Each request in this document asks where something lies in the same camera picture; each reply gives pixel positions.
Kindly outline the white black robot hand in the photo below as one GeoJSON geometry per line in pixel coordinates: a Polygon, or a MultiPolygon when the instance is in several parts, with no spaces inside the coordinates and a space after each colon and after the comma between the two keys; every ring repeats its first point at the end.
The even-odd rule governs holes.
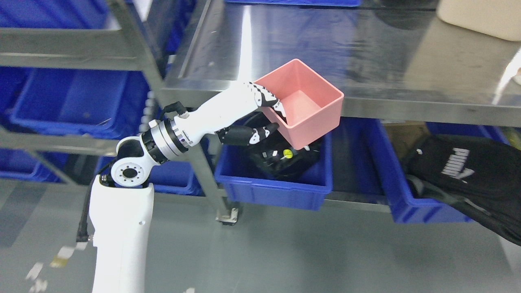
{"type": "Polygon", "coordinates": [[[266,87],[254,82],[237,83],[203,103],[195,111],[171,122],[181,142],[197,145],[204,135],[216,134],[223,144],[254,145],[272,135],[279,128],[277,122],[251,128],[234,125],[237,120],[257,111],[260,107],[272,108],[284,122],[287,115],[282,102],[266,87]]]}

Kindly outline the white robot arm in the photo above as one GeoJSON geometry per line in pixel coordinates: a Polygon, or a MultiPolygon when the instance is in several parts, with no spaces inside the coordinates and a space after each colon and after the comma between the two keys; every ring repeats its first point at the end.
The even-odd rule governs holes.
{"type": "Polygon", "coordinates": [[[107,165],[109,173],[98,173],[90,183],[77,232],[87,241],[87,221],[97,248],[92,291],[94,293],[143,293],[147,243],[154,206],[151,169],[174,160],[188,150],[188,143],[166,113],[188,117],[175,102],[166,106],[160,119],[149,122],[149,130],[121,139],[116,157],[107,165]]]}

